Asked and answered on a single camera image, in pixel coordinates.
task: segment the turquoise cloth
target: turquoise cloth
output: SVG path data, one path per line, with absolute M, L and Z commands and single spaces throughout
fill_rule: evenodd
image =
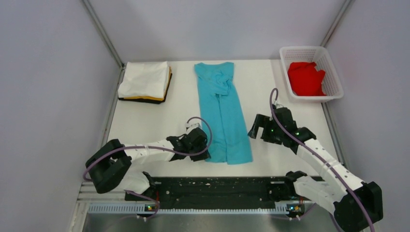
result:
M 241 164 L 252 162 L 248 132 L 235 86 L 234 64 L 195 64 L 201 117 L 212 130 L 209 162 Z M 202 126 L 209 137 L 209 130 Z

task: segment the basket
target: basket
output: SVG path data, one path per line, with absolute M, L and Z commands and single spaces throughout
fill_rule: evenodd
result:
M 291 100 L 295 100 L 296 102 L 327 102 L 332 99 L 343 97 L 344 93 L 339 76 L 336 73 L 326 48 L 320 46 L 289 46 L 281 48 L 279 53 L 283 71 L 285 72 L 288 95 Z M 297 96 L 292 91 L 288 69 L 292 62 L 301 61 L 316 62 L 316 69 L 324 70 L 326 72 L 322 82 L 322 90 L 326 96 Z

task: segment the white table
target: white table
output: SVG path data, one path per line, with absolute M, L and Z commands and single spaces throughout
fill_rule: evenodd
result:
M 144 144 L 185 132 L 185 122 L 200 116 L 197 76 L 194 64 L 218 64 L 218 61 L 175 61 L 166 102 L 159 105 L 118 101 L 108 139 L 118 138 L 123 144 Z M 269 115 L 269 94 L 279 89 L 278 102 L 292 111 L 298 127 L 309 128 L 334 157 L 335 148 L 320 103 L 292 103 L 285 88 L 279 60 L 229 60 L 235 64 L 234 85 L 239 95 L 248 131 L 256 114 Z M 226 163 L 192 162 L 189 158 L 172 162 L 153 162 L 141 167 L 151 176 L 284 176 L 288 171 L 303 171 L 318 175 L 289 148 L 250 139 L 253 162 Z

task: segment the red cloth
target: red cloth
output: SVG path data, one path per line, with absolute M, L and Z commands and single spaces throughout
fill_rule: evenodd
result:
M 325 71 L 317 71 L 315 66 L 315 62 L 291 63 L 288 70 L 289 81 L 298 96 L 326 96 L 322 91 Z

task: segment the white wall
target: white wall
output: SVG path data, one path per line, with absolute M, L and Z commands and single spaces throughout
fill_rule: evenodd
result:
M 79 0 L 0 2 L 0 231 L 68 229 L 118 74 Z
M 124 62 L 279 58 L 319 45 L 344 0 L 90 0 Z
M 410 1 L 358 0 L 328 49 L 345 96 L 330 103 L 352 171 L 383 190 L 383 231 L 408 231 Z

